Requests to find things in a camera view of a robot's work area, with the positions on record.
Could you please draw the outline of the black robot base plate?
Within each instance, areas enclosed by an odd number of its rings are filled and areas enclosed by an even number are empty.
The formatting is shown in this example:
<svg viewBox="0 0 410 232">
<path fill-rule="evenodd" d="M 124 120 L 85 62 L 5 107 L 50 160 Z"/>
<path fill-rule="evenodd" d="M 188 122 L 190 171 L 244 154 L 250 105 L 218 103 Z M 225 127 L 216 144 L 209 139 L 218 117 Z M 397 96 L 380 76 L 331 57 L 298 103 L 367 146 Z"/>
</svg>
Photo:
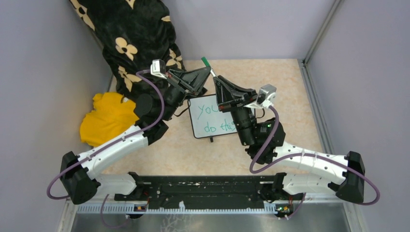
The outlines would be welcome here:
<svg viewBox="0 0 410 232">
<path fill-rule="evenodd" d="M 290 195 L 279 176 L 138 176 L 137 187 L 128 195 L 115 194 L 115 201 L 144 201 L 149 209 L 189 210 L 262 209 L 264 203 L 288 201 Z"/>
</svg>

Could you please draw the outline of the green white marker pen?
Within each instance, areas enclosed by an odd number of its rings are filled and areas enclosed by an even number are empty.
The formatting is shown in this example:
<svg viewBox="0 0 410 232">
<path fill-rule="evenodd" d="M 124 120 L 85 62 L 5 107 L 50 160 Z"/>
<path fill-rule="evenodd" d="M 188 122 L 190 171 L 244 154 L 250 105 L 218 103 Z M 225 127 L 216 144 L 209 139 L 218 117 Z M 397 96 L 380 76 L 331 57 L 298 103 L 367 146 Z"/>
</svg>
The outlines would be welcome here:
<svg viewBox="0 0 410 232">
<path fill-rule="evenodd" d="M 212 68 L 210 69 L 210 73 L 213 77 L 217 77 L 217 74 L 214 72 L 214 70 Z"/>
</svg>

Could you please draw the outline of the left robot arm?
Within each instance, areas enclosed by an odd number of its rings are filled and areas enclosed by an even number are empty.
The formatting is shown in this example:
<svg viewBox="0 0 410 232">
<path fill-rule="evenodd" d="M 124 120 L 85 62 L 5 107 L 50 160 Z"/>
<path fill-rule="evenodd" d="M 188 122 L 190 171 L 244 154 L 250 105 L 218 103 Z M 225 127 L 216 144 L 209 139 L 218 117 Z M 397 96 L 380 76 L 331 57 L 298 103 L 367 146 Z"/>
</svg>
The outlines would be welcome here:
<svg viewBox="0 0 410 232">
<path fill-rule="evenodd" d="M 212 69 L 205 66 L 196 70 L 183 71 L 158 69 L 137 72 L 153 92 L 144 92 L 136 99 L 135 113 L 139 117 L 128 128 L 113 139 L 89 151 L 74 154 L 72 151 L 62 157 L 59 176 L 67 191 L 66 198 L 79 205 L 91 199 L 121 195 L 139 200 L 145 187 L 138 175 L 103 174 L 110 165 L 138 149 L 148 147 L 162 138 L 168 130 L 169 121 L 187 97 L 197 97 L 204 91 L 204 85 Z"/>
</svg>

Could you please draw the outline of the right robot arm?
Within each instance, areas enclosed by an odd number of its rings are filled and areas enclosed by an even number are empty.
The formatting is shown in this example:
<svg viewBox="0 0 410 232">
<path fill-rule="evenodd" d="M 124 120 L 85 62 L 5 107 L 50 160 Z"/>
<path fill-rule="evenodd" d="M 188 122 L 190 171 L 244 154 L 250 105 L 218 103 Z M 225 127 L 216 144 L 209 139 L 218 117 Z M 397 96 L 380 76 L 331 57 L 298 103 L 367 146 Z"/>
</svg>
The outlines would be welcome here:
<svg viewBox="0 0 410 232">
<path fill-rule="evenodd" d="M 303 170 L 304 174 L 285 174 L 272 186 L 273 195 L 285 199 L 299 193 L 335 194 L 339 199 L 364 203 L 365 167 L 361 155 L 332 155 L 292 145 L 278 115 L 258 122 L 254 109 L 273 109 L 275 86 L 259 90 L 240 87 L 222 76 L 213 79 L 219 111 L 230 113 L 240 143 L 251 157 L 250 172 L 261 173 L 282 163 Z"/>
</svg>

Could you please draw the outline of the white whiteboard black frame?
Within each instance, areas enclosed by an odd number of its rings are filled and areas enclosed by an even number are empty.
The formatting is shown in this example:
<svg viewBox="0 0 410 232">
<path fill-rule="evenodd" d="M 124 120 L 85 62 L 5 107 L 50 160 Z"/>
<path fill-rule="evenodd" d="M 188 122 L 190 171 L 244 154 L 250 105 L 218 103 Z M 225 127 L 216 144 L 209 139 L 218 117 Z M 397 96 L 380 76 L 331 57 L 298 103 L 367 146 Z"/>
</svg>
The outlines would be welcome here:
<svg viewBox="0 0 410 232">
<path fill-rule="evenodd" d="M 237 133 L 231 114 L 218 110 L 215 94 L 190 99 L 188 105 L 194 138 L 211 138 Z"/>
</svg>

